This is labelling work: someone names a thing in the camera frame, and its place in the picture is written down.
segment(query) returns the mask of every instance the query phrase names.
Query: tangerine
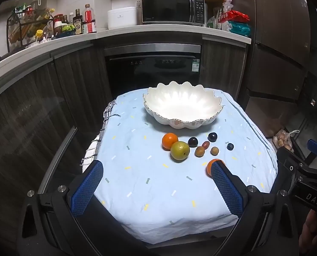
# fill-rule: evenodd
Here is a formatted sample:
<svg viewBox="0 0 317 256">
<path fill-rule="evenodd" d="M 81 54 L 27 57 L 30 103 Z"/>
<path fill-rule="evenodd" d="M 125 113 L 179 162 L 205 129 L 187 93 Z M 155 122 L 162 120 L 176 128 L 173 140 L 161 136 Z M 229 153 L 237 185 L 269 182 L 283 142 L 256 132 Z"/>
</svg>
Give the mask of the tangerine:
<svg viewBox="0 0 317 256">
<path fill-rule="evenodd" d="M 206 171 L 207 171 L 207 174 L 208 174 L 209 177 L 212 177 L 212 175 L 211 175 L 211 167 L 212 167 L 212 164 L 213 164 L 215 161 L 222 161 L 222 160 L 220 160 L 220 159 L 213 159 L 213 160 L 211 160 L 211 161 L 207 164 Z"/>
<path fill-rule="evenodd" d="M 172 145 L 179 141 L 178 136 L 173 133 L 167 133 L 162 138 L 162 146 L 166 149 L 169 149 L 172 147 Z"/>
</svg>

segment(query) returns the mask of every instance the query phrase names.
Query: human hand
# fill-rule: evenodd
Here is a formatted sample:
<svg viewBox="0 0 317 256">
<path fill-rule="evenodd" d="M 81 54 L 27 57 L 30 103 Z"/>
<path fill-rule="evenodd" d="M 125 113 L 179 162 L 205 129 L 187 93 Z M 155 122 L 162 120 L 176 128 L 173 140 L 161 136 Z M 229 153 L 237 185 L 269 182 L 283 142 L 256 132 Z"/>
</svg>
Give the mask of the human hand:
<svg viewBox="0 0 317 256">
<path fill-rule="evenodd" d="M 317 242 L 317 213 L 310 210 L 303 224 L 302 234 L 298 240 L 300 253 L 307 253 Z"/>
</svg>

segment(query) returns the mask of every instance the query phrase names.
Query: white bowl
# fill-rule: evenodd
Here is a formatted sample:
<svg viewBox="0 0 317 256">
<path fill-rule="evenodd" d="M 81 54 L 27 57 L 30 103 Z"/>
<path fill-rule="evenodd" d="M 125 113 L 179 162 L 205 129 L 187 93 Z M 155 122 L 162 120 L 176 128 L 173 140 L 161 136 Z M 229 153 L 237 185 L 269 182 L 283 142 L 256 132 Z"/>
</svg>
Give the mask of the white bowl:
<svg viewBox="0 0 317 256">
<path fill-rule="evenodd" d="M 169 85 L 159 83 L 143 94 L 144 107 L 157 122 L 175 129 L 196 129 L 212 123 L 221 112 L 221 97 L 214 97 L 212 90 L 189 82 Z"/>
</svg>

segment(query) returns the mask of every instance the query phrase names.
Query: cabinet door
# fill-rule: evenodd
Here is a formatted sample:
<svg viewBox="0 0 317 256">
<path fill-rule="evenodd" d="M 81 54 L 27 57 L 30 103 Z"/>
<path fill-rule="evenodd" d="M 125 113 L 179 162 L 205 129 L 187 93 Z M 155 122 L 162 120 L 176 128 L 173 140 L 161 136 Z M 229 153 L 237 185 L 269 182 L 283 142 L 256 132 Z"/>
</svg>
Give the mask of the cabinet door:
<svg viewBox="0 0 317 256">
<path fill-rule="evenodd" d="M 112 101 L 103 49 L 83 48 L 55 59 L 55 66 L 78 130 L 97 133 Z"/>
<path fill-rule="evenodd" d="M 15 248 L 19 211 L 74 125 L 53 62 L 0 94 L 0 243 Z"/>
<path fill-rule="evenodd" d="M 291 58 L 306 66 L 310 51 L 310 18 L 306 0 L 290 0 L 292 11 Z"/>
<path fill-rule="evenodd" d="M 297 100 L 305 77 L 300 69 L 263 49 L 255 47 L 248 89 Z"/>
<path fill-rule="evenodd" d="M 201 51 L 199 83 L 220 89 L 236 99 L 245 65 L 245 48 L 204 40 Z"/>
<path fill-rule="evenodd" d="M 256 12 L 255 41 L 292 58 L 290 0 L 256 0 Z"/>
<path fill-rule="evenodd" d="M 295 103 L 250 97 L 245 113 L 265 137 L 273 137 L 284 128 L 297 110 Z"/>
</svg>

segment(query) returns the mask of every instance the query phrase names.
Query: light blue tablecloth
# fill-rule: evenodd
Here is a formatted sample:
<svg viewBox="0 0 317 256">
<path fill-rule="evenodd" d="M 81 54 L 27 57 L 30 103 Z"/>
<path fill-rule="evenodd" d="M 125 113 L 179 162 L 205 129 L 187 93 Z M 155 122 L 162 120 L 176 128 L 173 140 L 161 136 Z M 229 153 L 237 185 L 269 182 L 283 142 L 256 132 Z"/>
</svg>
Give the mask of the light blue tablecloth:
<svg viewBox="0 0 317 256">
<path fill-rule="evenodd" d="M 104 176 L 95 196 L 129 233 L 155 244 L 233 225 L 237 217 L 230 214 L 205 173 L 214 158 L 222 159 L 246 185 L 270 191 L 277 174 L 276 154 L 229 94 L 214 90 L 224 109 L 213 123 L 195 130 L 176 130 L 159 124 L 145 111 L 144 93 L 147 89 L 117 97 L 111 115 L 120 117 L 109 118 L 97 155 Z M 185 142 L 197 137 L 199 145 L 210 132 L 216 132 L 218 139 L 203 157 L 195 157 L 195 148 L 191 148 L 188 158 L 176 163 L 161 148 L 167 132 Z M 232 151 L 226 149 L 227 142 L 234 144 Z M 210 154 L 213 146 L 220 150 L 217 157 Z"/>
</svg>

